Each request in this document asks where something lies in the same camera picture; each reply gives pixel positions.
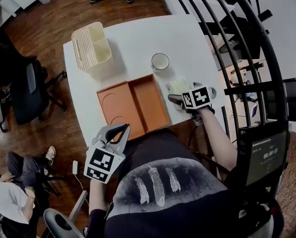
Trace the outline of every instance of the white cup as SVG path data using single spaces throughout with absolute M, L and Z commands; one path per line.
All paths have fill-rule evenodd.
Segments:
M 151 58 L 152 69 L 154 72 L 160 72 L 169 66 L 169 58 L 163 53 L 154 54 Z

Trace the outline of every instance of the white power adapter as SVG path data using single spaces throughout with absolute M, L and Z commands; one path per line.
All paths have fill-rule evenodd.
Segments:
M 78 162 L 77 161 L 73 161 L 72 173 L 73 173 L 73 175 L 77 175 L 77 172 L 78 172 Z

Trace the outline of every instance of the orange wooden tray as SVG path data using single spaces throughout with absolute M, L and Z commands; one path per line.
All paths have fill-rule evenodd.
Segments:
M 152 74 L 102 89 L 97 95 L 107 124 L 130 124 L 129 140 L 170 124 Z

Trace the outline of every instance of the black sleeve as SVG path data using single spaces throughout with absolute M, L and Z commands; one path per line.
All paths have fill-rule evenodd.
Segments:
M 104 237 L 106 211 L 95 209 L 90 212 L 86 238 Z

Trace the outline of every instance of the black metal cage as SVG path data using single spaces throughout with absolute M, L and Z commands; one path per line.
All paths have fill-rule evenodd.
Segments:
M 185 13 L 190 14 L 183 0 L 178 0 L 178 1 L 183 7 Z M 277 115 L 276 117 L 274 117 L 274 119 L 277 120 L 276 122 L 278 124 L 280 125 L 284 124 L 284 128 L 288 128 L 286 97 L 285 97 L 280 68 L 279 68 L 273 47 L 269 40 L 268 32 L 264 29 L 262 25 L 262 20 L 264 20 L 264 18 L 266 17 L 269 17 L 268 14 L 271 15 L 271 13 L 268 10 L 261 13 L 258 0 L 256 0 L 256 4 L 257 4 L 257 11 L 259 15 L 256 15 L 255 12 L 252 10 L 250 0 L 217 0 L 226 14 L 226 17 L 223 20 L 219 21 L 215 13 L 213 12 L 211 6 L 207 2 L 207 0 L 201 0 L 214 21 L 214 23 L 212 22 L 207 23 L 204 20 L 203 15 L 199 11 L 196 3 L 193 0 L 188 0 L 188 1 L 193 7 L 193 9 L 195 10 L 198 18 L 201 21 L 201 23 L 199 23 L 201 26 L 201 30 L 203 31 L 204 35 L 207 35 L 209 37 L 211 41 L 211 44 L 214 48 L 220 68 L 222 70 L 225 83 L 226 83 L 226 89 L 224 90 L 224 92 L 225 92 L 225 95 L 229 96 L 229 99 L 231 101 L 237 141 L 239 141 L 238 138 L 239 138 L 240 128 L 239 128 L 239 122 L 238 122 L 238 114 L 237 114 L 235 101 L 234 101 L 234 95 L 239 95 L 242 97 L 247 128 L 250 128 L 252 127 L 251 114 L 249 111 L 246 94 L 247 93 L 257 94 L 257 102 L 258 102 L 259 115 L 260 115 L 260 121 L 258 123 L 259 124 L 258 126 L 263 127 L 266 123 L 270 122 L 266 117 L 263 94 L 266 93 L 267 91 L 268 92 L 273 91 L 274 97 L 275 97 L 274 101 L 275 101 L 276 110 L 277 110 Z M 251 35 L 254 36 L 255 42 L 259 45 L 259 48 L 262 49 L 262 51 L 264 52 L 271 81 L 269 82 L 261 81 L 260 76 L 257 72 L 257 66 L 254 65 L 252 60 L 252 52 L 250 50 L 252 43 L 250 43 L 249 39 L 246 36 L 244 36 L 244 32 L 241 30 L 242 26 L 240 26 L 239 19 L 236 17 L 235 13 L 230 12 L 228 10 L 226 6 L 226 4 L 229 3 L 228 1 L 231 3 L 238 3 L 242 11 L 244 12 L 247 20 L 247 25 L 251 30 Z M 249 64 L 247 69 L 252 74 L 253 81 L 254 81 L 253 84 L 245 85 L 243 83 L 240 68 L 238 66 L 237 59 L 235 56 L 235 50 L 231 46 L 231 43 L 229 42 L 229 39 L 226 36 L 227 33 L 232 33 L 238 38 L 239 45 L 241 46 L 242 52 L 243 52 L 242 56 L 244 56 L 244 58 L 248 61 L 248 64 Z M 238 80 L 238 85 L 236 87 L 234 87 L 234 85 L 231 86 L 231 82 L 229 80 L 229 77 L 225 68 L 225 64 L 222 59 L 222 55 L 213 37 L 214 34 L 215 35 L 220 34 L 224 40 L 225 48 L 227 49 L 227 52 L 230 56 L 230 59 L 232 61 L 232 65 L 234 66 L 235 74 Z M 228 121 L 226 118 L 226 112 L 224 107 L 222 107 L 222 112 L 223 112 L 226 133 L 229 136 L 230 133 L 228 128 Z

